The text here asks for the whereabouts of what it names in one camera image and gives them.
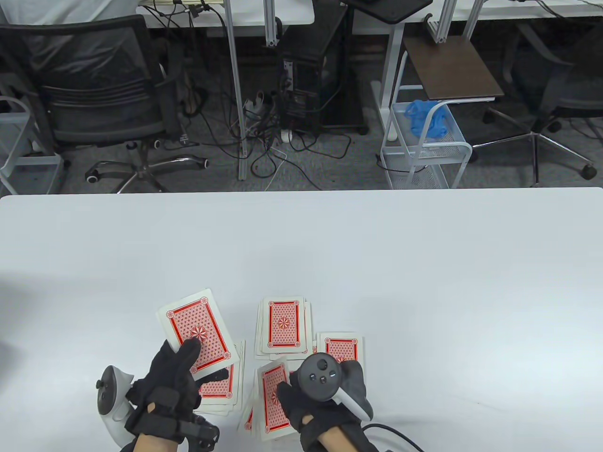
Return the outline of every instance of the stack of cards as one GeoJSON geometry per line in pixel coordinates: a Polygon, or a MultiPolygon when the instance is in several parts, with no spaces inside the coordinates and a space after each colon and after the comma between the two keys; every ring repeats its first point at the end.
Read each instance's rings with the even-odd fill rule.
{"type": "Polygon", "coordinates": [[[276,394],[279,383],[289,383],[292,370],[288,363],[281,357],[257,370],[253,391],[243,409],[238,431],[257,435],[262,441],[296,433],[276,394]]]}
{"type": "Polygon", "coordinates": [[[230,365],[228,380],[213,381],[201,386],[201,406],[195,413],[227,416],[231,411],[240,411],[243,398],[245,341],[235,347],[241,360],[230,365]]]}
{"type": "Polygon", "coordinates": [[[313,352],[312,306],[303,297],[268,297],[257,308],[256,359],[304,360],[313,352]]]}
{"type": "Polygon", "coordinates": [[[355,360],[362,366],[366,379],[364,365],[364,337],[358,333],[318,333],[317,351],[330,354],[337,362],[355,360]]]}
{"type": "Polygon", "coordinates": [[[191,337],[201,341],[201,354],[191,368],[195,380],[239,362],[210,289],[161,307],[157,319],[172,350],[191,337]]]}

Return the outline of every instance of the blue plastic bag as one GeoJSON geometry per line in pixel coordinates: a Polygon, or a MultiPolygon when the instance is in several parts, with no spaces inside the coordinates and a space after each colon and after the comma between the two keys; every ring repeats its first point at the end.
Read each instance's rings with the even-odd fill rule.
{"type": "MultiPolygon", "coordinates": [[[[411,132],[415,137],[420,137],[423,131],[427,114],[431,108],[437,104],[436,101],[414,101],[412,102],[406,111],[404,116],[411,120],[411,132]]],[[[446,112],[444,107],[438,108],[434,115],[431,117],[431,124],[427,129],[428,138],[443,138],[448,133],[444,117],[446,112]]]]}

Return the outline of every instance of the office chair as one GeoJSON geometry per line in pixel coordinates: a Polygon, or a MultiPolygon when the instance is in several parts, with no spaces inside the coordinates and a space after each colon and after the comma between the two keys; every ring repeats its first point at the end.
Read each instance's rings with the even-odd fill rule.
{"type": "Polygon", "coordinates": [[[596,176],[593,162],[584,155],[543,135],[543,130],[555,132],[561,128],[557,118],[584,118],[603,144],[598,129],[590,118],[603,116],[603,55],[597,55],[603,46],[602,26],[592,29],[575,45],[559,49],[562,57],[555,55],[528,23],[517,24],[517,33],[509,40],[503,59],[503,76],[513,85],[530,113],[536,116],[531,126],[521,124],[514,118],[489,108],[484,123],[494,121],[497,116],[511,122],[522,133],[474,145],[476,149],[495,143],[505,143],[529,138],[532,146],[532,171],[534,186],[540,183],[538,173],[539,142],[552,145],[561,151],[582,159],[586,165],[580,176],[589,180],[596,176]]]}
{"type": "Polygon", "coordinates": [[[142,16],[0,25],[0,55],[22,82],[38,128],[57,153],[78,145],[128,143],[137,149],[138,164],[97,162],[86,172],[87,181],[120,178],[113,192],[122,193],[144,180],[166,192],[155,171],[186,169],[182,163],[208,167],[207,159],[191,154],[148,160],[156,140],[178,140],[184,133],[177,99],[184,53],[181,46],[170,46],[164,69],[142,16]]]}

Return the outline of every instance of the computer tower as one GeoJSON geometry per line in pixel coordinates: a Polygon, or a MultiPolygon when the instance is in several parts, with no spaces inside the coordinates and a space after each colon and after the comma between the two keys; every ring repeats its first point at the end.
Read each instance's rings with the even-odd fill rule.
{"type": "Polygon", "coordinates": [[[276,47],[278,102],[284,129],[319,134],[347,97],[353,15],[338,1],[318,0],[314,16],[313,24],[291,25],[276,47]]]}

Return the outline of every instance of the gloved hand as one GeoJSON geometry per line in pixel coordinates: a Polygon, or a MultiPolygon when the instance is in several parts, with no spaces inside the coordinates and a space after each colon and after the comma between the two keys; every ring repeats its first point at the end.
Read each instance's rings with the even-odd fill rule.
{"type": "Polygon", "coordinates": [[[199,358],[201,342],[197,339],[187,339],[175,353],[165,341],[151,362],[151,368],[146,377],[136,380],[126,397],[138,406],[147,409],[146,400],[155,388],[164,387],[175,389],[180,399],[175,408],[175,417],[188,419],[192,411],[199,407],[201,396],[199,388],[209,381],[221,381],[229,377],[227,369],[214,372],[207,377],[195,381],[191,367],[199,358]]]}
{"type": "Polygon", "coordinates": [[[291,426],[300,432],[301,447],[306,452],[316,450],[317,446],[322,450],[318,437],[333,427],[347,424],[360,427],[360,419],[344,405],[337,405],[332,400],[317,402],[304,394],[299,386],[297,372],[291,374],[290,381],[291,385],[278,385],[277,397],[291,426]],[[312,415],[313,419],[304,425],[303,418],[306,415],[312,415]]]}

